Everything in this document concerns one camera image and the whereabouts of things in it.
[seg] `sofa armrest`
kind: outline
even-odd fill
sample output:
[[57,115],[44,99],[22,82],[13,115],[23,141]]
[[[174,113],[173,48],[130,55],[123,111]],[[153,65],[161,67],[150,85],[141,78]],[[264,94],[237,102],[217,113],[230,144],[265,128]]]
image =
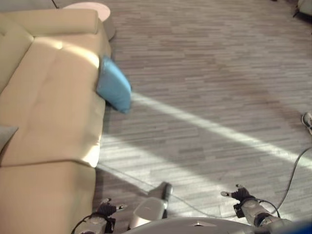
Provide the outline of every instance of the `sofa armrest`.
[[4,13],[33,36],[98,31],[98,13],[91,9],[49,9]]

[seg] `gray pillow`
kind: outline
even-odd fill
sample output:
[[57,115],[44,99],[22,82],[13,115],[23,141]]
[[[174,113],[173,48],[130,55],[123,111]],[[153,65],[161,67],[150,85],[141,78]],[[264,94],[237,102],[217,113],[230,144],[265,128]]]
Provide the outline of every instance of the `gray pillow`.
[[0,151],[4,148],[5,144],[11,139],[18,127],[0,125]]

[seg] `beige sofa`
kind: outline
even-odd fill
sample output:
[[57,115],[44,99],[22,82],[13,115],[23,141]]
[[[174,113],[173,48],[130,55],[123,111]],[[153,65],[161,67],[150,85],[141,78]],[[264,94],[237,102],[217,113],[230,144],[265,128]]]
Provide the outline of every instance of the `beige sofa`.
[[92,211],[111,48],[96,11],[0,13],[0,233],[68,234]]

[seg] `cable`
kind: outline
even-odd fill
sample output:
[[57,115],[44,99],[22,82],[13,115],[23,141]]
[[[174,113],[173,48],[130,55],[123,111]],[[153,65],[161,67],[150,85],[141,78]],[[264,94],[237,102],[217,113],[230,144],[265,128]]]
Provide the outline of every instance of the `cable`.
[[[299,156],[297,157],[297,159],[296,159],[296,161],[295,161],[295,163],[294,163],[294,165],[293,165],[292,173],[291,173],[290,179],[289,179],[289,181],[288,181],[288,185],[287,185],[287,187],[286,187],[286,191],[285,191],[285,193],[284,193],[284,195],[283,195],[283,198],[281,199],[281,201],[279,202],[279,204],[278,204],[277,207],[276,207],[273,203],[271,203],[271,202],[269,202],[269,201],[267,201],[267,200],[255,198],[255,200],[258,200],[258,201],[260,201],[260,202],[266,202],[266,203],[271,204],[271,205],[274,207],[274,211],[272,212],[272,214],[274,214],[275,212],[277,212],[277,216],[280,217],[280,213],[279,213],[278,210],[279,210],[279,208],[282,206],[282,204],[284,203],[285,198],[286,198],[286,196],[287,196],[287,194],[288,194],[288,192],[289,192],[289,189],[290,189],[290,186],[291,186],[291,184],[292,184],[292,180],[293,180],[293,176],[294,176],[294,172],[295,172],[295,170],[296,170],[297,164],[298,164],[300,158],[304,155],[304,153],[305,153],[306,151],[310,150],[310,149],[312,149],[312,147],[306,148],[306,149],[303,150],[303,151],[299,154]],[[140,182],[140,183],[146,184],[146,185],[148,185],[148,186],[150,186],[150,187],[152,187],[152,188],[156,188],[155,186],[153,186],[153,185],[151,185],[151,184],[149,184],[149,183],[147,183],[147,182],[145,182],[145,181],[143,181],[143,180],[140,180],[140,179],[138,179],[138,178],[135,178],[135,177],[133,177],[133,176],[131,176],[131,175],[128,175],[128,174],[126,174],[126,173],[124,173],[124,172],[121,172],[121,171],[119,171],[119,170],[116,170],[116,169],[114,169],[114,168],[111,168],[111,167],[109,167],[109,166],[107,166],[107,165],[102,165],[102,164],[99,164],[99,165],[101,165],[101,166],[103,166],[103,167],[106,167],[106,168],[109,168],[109,169],[112,170],[112,171],[118,172],[118,173],[122,174],[123,176],[127,176],[127,177],[129,177],[129,178],[131,178],[131,179],[134,179],[134,180]],[[211,215],[211,214],[207,214],[207,213],[202,212],[201,210],[197,209],[196,207],[192,206],[191,204],[189,204],[187,201],[183,200],[182,198],[180,198],[180,197],[178,197],[178,196],[176,196],[176,195],[174,195],[174,194],[172,194],[171,196],[173,196],[174,198],[176,198],[176,199],[178,199],[179,201],[183,202],[184,204],[186,204],[187,206],[189,206],[189,207],[192,208],[193,210],[195,210],[195,211],[197,211],[197,212],[199,212],[199,213],[201,213],[202,215],[205,215],[205,216],[207,216],[207,217],[212,217],[212,218],[223,218],[223,219],[229,219],[229,218],[234,218],[234,217],[236,217],[236,215],[231,215],[231,216],[227,216],[227,217],[220,217],[220,216],[214,216],[214,215]]]
[[274,207],[274,209],[275,209],[274,212],[277,212],[277,216],[278,216],[279,218],[281,217],[281,215],[279,214],[279,212],[278,212],[276,206],[274,206],[274,204],[271,203],[270,201],[267,201],[267,200],[264,200],[264,199],[259,199],[259,198],[250,198],[250,200],[255,200],[255,201],[258,201],[259,203],[261,203],[261,202],[269,203],[271,206]]
[[54,0],[51,0],[53,5],[55,6],[56,9],[58,9],[59,7],[56,5],[56,3],[54,2]]
[[308,150],[310,150],[310,149],[312,149],[312,147],[309,147],[309,148],[304,149],[304,150],[299,154],[299,156],[297,157],[296,161],[294,162],[293,169],[292,169],[292,173],[291,173],[291,177],[290,177],[290,179],[289,179],[289,181],[288,181],[288,185],[287,185],[287,187],[286,187],[286,191],[285,191],[285,193],[284,193],[284,195],[283,195],[281,201],[280,201],[279,204],[277,205],[276,211],[278,211],[279,208],[283,205],[283,203],[284,203],[284,201],[285,201],[285,198],[287,197],[287,194],[288,194],[289,189],[290,189],[291,184],[292,184],[293,175],[294,175],[294,172],[295,172],[295,170],[296,170],[296,167],[297,167],[297,164],[298,164],[300,158],[304,155],[304,153],[305,153],[306,151],[308,151]]
[[88,216],[86,216],[85,218],[83,218],[82,220],[80,220],[80,221],[76,224],[76,226],[73,228],[71,234],[75,234],[76,228],[77,228],[81,223],[85,222],[87,218],[90,218],[90,217],[91,217],[91,215],[88,215]]

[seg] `sofa cushion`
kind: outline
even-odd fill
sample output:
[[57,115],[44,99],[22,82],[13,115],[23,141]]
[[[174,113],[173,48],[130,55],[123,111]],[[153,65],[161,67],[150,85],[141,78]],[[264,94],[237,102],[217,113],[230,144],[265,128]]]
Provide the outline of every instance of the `sofa cushion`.
[[0,168],[0,233],[69,234],[94,189],[95,170],[75,162]]
[[0,96],[0,122],[19,127],[1,166],[60,160],[96,166],[105,109],[95,93],[96,53],[110,55],[108,41],[96,37],[102,36],[35,38]]
[[32,41],[33,37],[21,26],[0,14],[0,93]]

